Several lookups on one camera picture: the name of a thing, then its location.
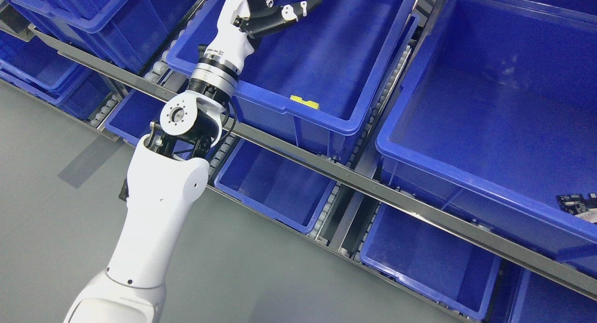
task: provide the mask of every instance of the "storage rack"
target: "storage rack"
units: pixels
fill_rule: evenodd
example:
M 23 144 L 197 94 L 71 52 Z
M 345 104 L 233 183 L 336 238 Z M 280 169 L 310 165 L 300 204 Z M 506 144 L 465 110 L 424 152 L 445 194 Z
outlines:
M 395 100 L 396 96 L 392 96 L 391 94 L 393 91 L 397 91 L 396 85 L 401 82 L 404 74 L 403 71 L 409 67 L 409 56 L 417 53 L 418 48 L 420 47 L 420 42 L 425 39 L 425 36 L 435 24 L 435 19 L 441 12 L 441 8 L 445 1 L 446 0 L 417 0 L 414 12 L 418 15 L 422 15 L 424 19 L 420 21 L 420 28 L 418 28 L 413 36 L 407 47 L 407 51 L 401 56 L 401 61 L 398 59 L 395 61 L 394 74 L 389 77 L 386 91 L 379 93 L 380 101 L 378 106 L 381 114 L 374 116 L 369 121 L 368 130 L 359 142 L 360 147 L 358 147 L 358 151 L 354 153 L 354 161 L 352 161 L 352 165 L 339 165 L 330 159 L 312 154 L 309 151 L 300 149 L 299 147 L 243 123 L 236 124 L 233 134 L 237 138 L 243 138 L 258 144 L 271 152 L 290 159 L 311 170 L 315 170 L 323 176 L 327 176 L 339 183 L 338 189 L 335 189 L 335 199 L 330 200 L 328 215 L 325 217 L 322 225 L 316 229 L 317 231 L 312 232 L 309 235 L 302 235 L 289 227 L 286 227 L 282 223 L 277 221 L 273 222 L 279 226 L 285 227 L 290 230 L 290 232 L 299 235 L 305 240 L 318 244 L 342 259 L 348 260 L 350 263 L 375 274 L 395 287 L 399 287 L 403 291 L 430 303 L 436 308 L 439 308 L 454 317 L 458 317 L 463 322 L 470 322 L 471 320 L 458 312 L 449 310 L 440 303 L 433 302 L 411 289 L 387 279 L 377 271 L 360 263 L 358 255 L 360 244 L 367 233 L 368 226 L 375 214 L 379 202 L 389 204 L 412 217 L 420 219 L 443 231 L 464 239 L 467 242 L 471 242 L 476 246 L 512 261 L 536 274 L 540 274 L 541 276 L 558 282 L 565 287 L 592 298 L 593 300 L 597 300 L 597 279 L 583 274 L 571 266 L 559 263 L 540 253 L 536 253 L 531 249 L 518 245 L 498 234 L 492 233 L 481 225 L 463 221 L 443 210 L 439 210 L 420 200 L 416 200 L 413 196 L 403 191 L 390 189 L 374 180 L 377 160 L 379 159 L 377 149 L 375 148 L 375 139 L 379 133 L 381 125 L 379 122 L 384 121 L 389 112 L 389 110 L 385 110 L 385 108 L 387 106 L 391 108 L 394 104 L 393 100 Z M 192 14 L 187 14 L 186 17 L 190 18 L 191 16 Z M 89 53 L 72 47 L 71 45 L 61 42 L 47 34 L 43 34 L 34 26 L 30 26 L 29 29 L 47 45 L 56 49 L 60 55 L 87 66 L 92 70 L 96 70 L 97 72 L 100 72 L 100 74 L 112 79 L 113 89 L 118 93 L 121 93 L 121 95 L 123 91 L 121 84 L 142 91 L 163 102 L 166 102 L 176 95 L 175 92 L 166 87 L 151 83 L 136 74 L 122 70 L 109 62 L 103 61 Z M 104 130 L 104 123 L 100 123 L 95 128 L 90 128 L 113 140 L 116 139 L 113 134 Z M 231 142 L 226 142 L 225 146 L 227 148 L 232 148 L 232 140 L 230 141 Z M 220 157 L 225 156 L 225 153 L 226 151 L 222 151 Z M 209 185 L 208 188 L 240 204 L 238 200 L 215 189 L 212 184 Z

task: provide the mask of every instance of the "black cable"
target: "black cable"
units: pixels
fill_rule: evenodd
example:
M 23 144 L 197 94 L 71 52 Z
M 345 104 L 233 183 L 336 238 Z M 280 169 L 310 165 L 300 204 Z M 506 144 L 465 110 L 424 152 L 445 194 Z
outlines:
M 186 150 L 181 150 L 181 151 L 175 151 L 173 152 L 174 155 L 179 155 L 179 154 L 184 154 L 184 153 L 188 153 L 190 151 L 193 151 L 193 149 L 186 149 Z
M 228 136 L 231 136 L 232 134 L 232 130 L 234 129 L 234 126 L 236 126 L 236 121 L 237 121 L 237 109 L 236 109 L 236 105 L 234 103 L 234 101 L 230 100 L 228 103 L 230 103 L 230 106 L 232 107 L 232 111 L 234 112 L 234 117 L 232 118 L 232 126 L 230 127 L 230 130 L 228 130 L 226 132 L 226 134 L 224 134 L 224 136 L 222 136 L 220 138 L 220 140 L 218 141 L 217 144 L 215 144 L 215 148 L 220 148 L 222 146 L 222 143 L 224 143 L 224 140 L 226 140 L 228 138 Z

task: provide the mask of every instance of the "white plastic casing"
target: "white plastic casing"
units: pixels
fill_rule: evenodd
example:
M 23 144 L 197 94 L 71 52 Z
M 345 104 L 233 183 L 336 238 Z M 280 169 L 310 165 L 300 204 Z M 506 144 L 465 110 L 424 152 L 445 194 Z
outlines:
M 205 190 L 209 163 L 177 161 L 139 141 L 127 172 L 128 213 L 107 275 L 136 288 L 159 287 L 188 210 Z
M 218 34 L 207 46 L 205 54 L 225 59 L 236 66 L 236 74 L 240 74 L 245 66 L 245 58 L 254 53 L 255 49 L 247 40 L 247 34 L 233 25 L 237 16 L 250 16 L 247 0 L 226 0 L 218 17 Z

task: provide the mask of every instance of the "metal shelf frame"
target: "metal shelf frame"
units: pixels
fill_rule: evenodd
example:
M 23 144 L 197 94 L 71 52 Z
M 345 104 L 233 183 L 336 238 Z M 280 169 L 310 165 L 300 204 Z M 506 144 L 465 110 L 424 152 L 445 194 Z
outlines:
M 445 2 L 445 0 L 438 0 L 438 6 L 433 8 L 431 11 L 429 19 L 426 21 L 427 25 L 420 34 L 418 44 L 414 44 L 413 46 L 414 53 L 418 51 L 420 42 L 424 40 L 426 34 L 428 34 L 430 29 L 433 27 L 435 22 L 434 19 L 437 17 L 437 14 L 439 14 L 443 6 L 442 1 Z M 125 84 L 138 91 L 142 91 L 143 93 L 158 100 L 167 102 L 177 94 L 165 87 L 153 84 L 142 77 L 137 76 L 136 74 L 122 70 L 121 68 L 109 62 L 103 61 L 94 55 L 90 55 L 89 53 L 81 51 L 65 42 L 61 42 L 52 36 L 43 34 L 33 25 L 31 25 L 28 29 L 36 34 L 36 36 L 41 38 L 41 40 L 43 40 L 43 42 L 45 42 L 47 45 L 56 49 L 60 55 L 87 66 L 88 68 L 91 68 L 92 70 L 95 70 L 96 72 L 99 72 L 100 74 L 103 74 L 117 82 Z M 388 98 L 386 98 L 386 102 L 383 103 L 382 107 L 391 107 L 395 99 L 395 95 L 392 96 L 388 94 Z M 377 275 L 379 278 L 390 282 L 395 287 L 399 287 L 403 291 L 407 291 L 407 293 L 414 295 L 417 298 L 421 298 L 425 302 L 444 310 L 446 313 L 454 317 L 458 317 L 458 319 L 461 319 L 463 322 L 469 322 L 470 320 L 466 317 L 462 317 L 460 314 L 452 310 L 444 308 L 444 306 L 441 304 L 430 301 L 426 297 L 412 291 L 411 289 L 408 289 L 407 287 L 401 286 L 398 283 L 391 281 L 390 279 L 382 276 L 370 268 L 367 268 L 354 259 L 346 257 L 346 249 L 343 244 L 350 229 L 352 229 L 354 226 L 356 213 L 360 209 L 361 204 L 363 204 L 363 201 L 367 200 L 367 197 L 369 199 L 375 199 L 379 202 L 389 204 L 390 206 L 397 208 L 398 210 L 401 210 L 412 217 L 416 217 L 417 219 L 420 219 L 443 231 L 464 239 L 467 242 L 471 242 L 476 246 L 495 253 L 504 259 L 519 264 L 524 268 L 528 268 L 529 270 L 532 270 L 541 276 L 558 282 L 565 287 L 592 298 L 593 300 L 597 300 L 597 279 L 583 274 L 582 272 L 579 272 L 570 266 L 558 263 L 557 261 L 532 251 L 531 249 L 518 245 L 517 243 L 503 238 L 498 234 L 489 232 L 484 227 L 480 227 L 473 223 L 459 219 L 443 210 L 439 210 L 438 208 L 425 204 L 420 200 L 416 200 L 410 195 L 390 189 L 376 180 L 373 180 L 373 174 L 377 167 L 377 159 L 379 158 L 379 154 L 375 149 L 375 138 L 380 128 L 380 124 L 378 122 L 384 121 L 384 117 L 388 114 L 388 111 L 389 110 L 382 110 L 384 114 L 380 114 L 380 116 L 377 117 L 373 122 L 371 132 L 369 132 L 363 141 L 361 152 L 356 157 L 357 161 L 355 161 L 356 166 L 354 166 L 354 169 L 339 165 L 333 161 L 330 161 L 329 159 L 320 157 L 319 155 L 312 154 L 309 151 L 305 151 L 304 149 L 294 146 L 293 144 L 289 144 L 288 142 L 280 140 L 275 136 L 271 136 L 270 134 L 264 133 L 258 129 L 250 127 L 249 125 L 237 123 L 235 129 L 232 131 L 234 135 L 248 140 L 249 142 L 253 142 L 254 144 L 258 144 L 269 151 L 272 151 L 293 162 L 314 170 L 323 176 L 331 178 L 332 180 L 336 180 L 348 189 L 355 191 L 354 195 L 352 195 L 350 199 L 350 202 L 348 203 L 348 206 L 346 206 L 346 209 L 341 211 L 342 214 L 339 223 L 335 227 L 332 227 L 331 230 L 326 230 L 326 232 L 328 232 L 326 235 L 326 240 L 313 240 L 308 236 L 295 232 L 294 230 L 282 225 L 277 221 L 273 222 L 279 226 L 285 227 L 290 232 L 295 233 L 302 238 L 322 246 L 326 250 L 333 252 L 347 261 L 350 261 L 350 263 L 360 266 L 360 268 Z M 241 202 L 238 200 L 226 195 L 222 191 L 215 189 L 215 187 L 211 185 L 209 185 L 209 189 L 241 204 Z
M 30 29 L 32 29 L 32 31 L 47 45 L 55 48 L 60 55 L 96 70 L 114 80 L 120 81 L 138 91 L 142 91 L 143 93 L 164 102 L 167 102 L 176 95 L 175 92 L 170 91 L 169 89 L 150 83 L 133 73 L 122 70 L 121 68 L 90 55 L 85 51 L 81 51 L 49 35 L 43 34 L 34 27 Z M 339 181 L 355 191 L 379 200 L 380 202 L 389 204 L 390 206 L 406 212 L 407 214 L 425 221 L 441 230 L 454 234 L 455 236 L 495 253 L 504 259 L 510 260 L 537 274 L 573 289 L 578 293 L 597 300 L 597 279 L 583 274 L 570 266 L 558 263 L 540 253 L 531 251 L 531 249 L 503 238 L 498 234 L 491 233 L 483 227 L 459 219 L 400 191 L 390 189 L 369 177 L 359 174 L 355 170 L 333 163 L 328 159 L 324 159 L 309 151 L 305 151 L 304 149 L 264 133 L 261 130 L 250 127 L 249 125 L 237 123 L 232 132 L 245 140 L 249 140 L 254 144 L 258 144 L 259 146 L 268 149 L 269 151 L 277 153 L 278 155 L 310 168 L 311 170 L 315 170 L 333 180 Z

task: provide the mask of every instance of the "white robotic arm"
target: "white robotic arm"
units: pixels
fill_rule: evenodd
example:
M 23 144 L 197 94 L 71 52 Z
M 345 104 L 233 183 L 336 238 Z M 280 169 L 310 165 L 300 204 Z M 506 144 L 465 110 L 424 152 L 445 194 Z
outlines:
M 188 89 L 168 101 L 143 136 L 126 173 L 128 213 L 107 268 L 81 291 L 64 323 L 156 323 L 166 300 L 166 272 L 193 202 L 205 190 L 211 147 L 222 139 L 245 58 L 263 36 L 296 23 L 321 0 L 273 8 L 275 0 L 226 0 L 218 34 L 200 57 Z M 190 159 L 174 152 L 192 145 Z

